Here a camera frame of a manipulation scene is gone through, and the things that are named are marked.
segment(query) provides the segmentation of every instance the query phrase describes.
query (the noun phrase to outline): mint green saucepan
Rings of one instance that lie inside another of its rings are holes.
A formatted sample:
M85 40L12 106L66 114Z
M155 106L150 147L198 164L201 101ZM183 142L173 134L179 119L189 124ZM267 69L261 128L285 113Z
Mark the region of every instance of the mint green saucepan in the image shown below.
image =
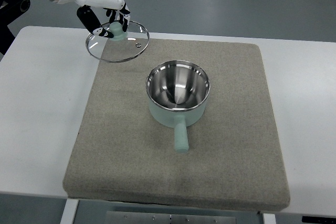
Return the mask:
M188 61L167 61L151 71L146 91L152 116L175 129L175 150L186 153L189 150L186 127L203 115L210 91L208 76Z

